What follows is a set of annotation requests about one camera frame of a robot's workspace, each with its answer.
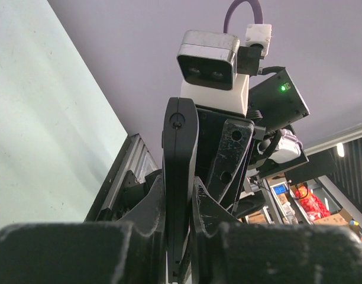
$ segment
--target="gray ceiling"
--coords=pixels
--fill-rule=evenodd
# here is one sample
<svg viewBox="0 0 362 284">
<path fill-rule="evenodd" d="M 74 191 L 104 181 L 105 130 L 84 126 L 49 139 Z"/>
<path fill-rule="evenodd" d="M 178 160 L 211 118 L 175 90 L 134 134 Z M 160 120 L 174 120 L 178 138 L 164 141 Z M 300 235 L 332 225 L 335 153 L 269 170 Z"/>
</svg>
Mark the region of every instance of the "gray ceiling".
<svg viewBox="0 0 362 284">
<path fill-rule="evenodd" d="M 222 31 L 231 0 L 49 0 L 129 134 L 161 159 L 168 98 L 179 96 L 176 54 L 186 30 Z M 262 0 L 273 25 L 264 66 L 286 66 L 311 115 L 295 123 L 305 146 L 362 122 L 362 0 Z M 248 4 L 230 33 L 244 37 Z"/>
</svg>

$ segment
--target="camera lens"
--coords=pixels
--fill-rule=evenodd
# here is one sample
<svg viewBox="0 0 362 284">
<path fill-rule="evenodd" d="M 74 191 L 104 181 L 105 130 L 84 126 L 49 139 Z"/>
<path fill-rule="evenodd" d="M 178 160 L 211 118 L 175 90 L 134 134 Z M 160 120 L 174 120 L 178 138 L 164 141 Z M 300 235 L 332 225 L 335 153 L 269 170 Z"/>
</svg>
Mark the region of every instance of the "camera lens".
<svg viewBox="0 0 362 284">
<path fill-rule="evenodd" d="M 189 68 L 189 73 L 191 75 L 199 75 L 201 73 L 201 71 L 199 71 L 197 68 L 191 67 L 191 68 Z"/>
<path fill-rule="evenodd" d="M 214 71 L 211 75 L 216 80 L 221 80 L 223 78 L 223 74 L 221 72 Z"/>
</svg>

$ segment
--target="white connector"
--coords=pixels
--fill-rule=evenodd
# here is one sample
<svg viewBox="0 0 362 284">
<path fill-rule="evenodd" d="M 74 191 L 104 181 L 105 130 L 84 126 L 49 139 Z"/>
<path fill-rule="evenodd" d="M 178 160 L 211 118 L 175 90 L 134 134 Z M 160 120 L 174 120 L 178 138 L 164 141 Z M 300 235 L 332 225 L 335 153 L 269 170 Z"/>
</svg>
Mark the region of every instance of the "white connector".
<svg viewBox="0 0 362 284">
<path fill-rule="evenodd" d="M 249 24 L 245 33 L 245 46 L 251 47 L 254 44 L 263 46 L 261 56 L 268 55 L 270 38 L 272 36 L 272 25 L 269 24 Z"/>
<path fill-rule="evenodd" d="M 238 74 L 234 88 L 229 91 L 207 88 L 187 83 L 181 85 L 181 98 L 192 99 L 196 105 L 247 114 L 249 75 Z"/>
</svg>

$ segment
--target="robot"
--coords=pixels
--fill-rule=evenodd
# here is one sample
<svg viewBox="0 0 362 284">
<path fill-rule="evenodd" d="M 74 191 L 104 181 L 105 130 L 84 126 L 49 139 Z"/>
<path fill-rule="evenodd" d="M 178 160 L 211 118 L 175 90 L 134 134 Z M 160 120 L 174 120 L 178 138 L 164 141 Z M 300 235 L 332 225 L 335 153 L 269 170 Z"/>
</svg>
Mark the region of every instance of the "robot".
<svg viewBox="0 0 362 284">
<path fill-rule="evenodd" d="M 260 67 L 272 26 L 258 1 L 249 1 L 255 24 L 245 43 L 227 33 L 241 2 L 223 33 L 183 38 L 162 169 L 122 187 L 116 203 L 124 209 L 101 211 L 98 222 L 2 229 L 0 283 L 165 283 L 166 274 L 169 283 L 190 274 L 192 283 L 362 283 L 362 245 L 349 231 L 238 220 L 253 211 L 240 199 L 248 176 L 308 161 L 290 124 L 309 115 L 284 67 Z M 269 73 L 249 89 L 251 76 Z"/>
</svg>

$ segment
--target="red bag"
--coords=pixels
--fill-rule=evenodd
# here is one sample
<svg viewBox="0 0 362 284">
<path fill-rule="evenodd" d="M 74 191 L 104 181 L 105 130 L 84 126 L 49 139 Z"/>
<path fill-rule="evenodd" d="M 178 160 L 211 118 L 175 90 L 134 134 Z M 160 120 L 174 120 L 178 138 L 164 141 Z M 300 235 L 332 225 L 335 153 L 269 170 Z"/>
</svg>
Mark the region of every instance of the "red bag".
<svg viewBox="0 0 362 284">
<path fill-rule="evenodd" d="M 295 192 L 295 196 L 297 198 L 302 197 L 302 199 L 299 199 L 298 201 L 303 210 L 308 212 L 308 216 L 311 221 L 315 221 L 331 215 L 331 213 L 329 213 L 326 206 L 319 200 L 319 198 L 308 191 L 308 189 L 304 186 L 298 188 L 298 190 Z"/>
</svg>

